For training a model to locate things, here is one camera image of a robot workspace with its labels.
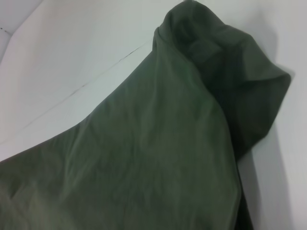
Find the dark green FREE T-shirt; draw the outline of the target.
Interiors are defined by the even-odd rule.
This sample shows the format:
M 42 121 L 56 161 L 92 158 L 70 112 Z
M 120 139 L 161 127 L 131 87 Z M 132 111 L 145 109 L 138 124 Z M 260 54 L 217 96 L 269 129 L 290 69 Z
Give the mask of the dark green FREE T-shirt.
M 254 230 L 237 162 L 291 77 L 186 0 L 82 122 L 0 162 L 0 230 Z

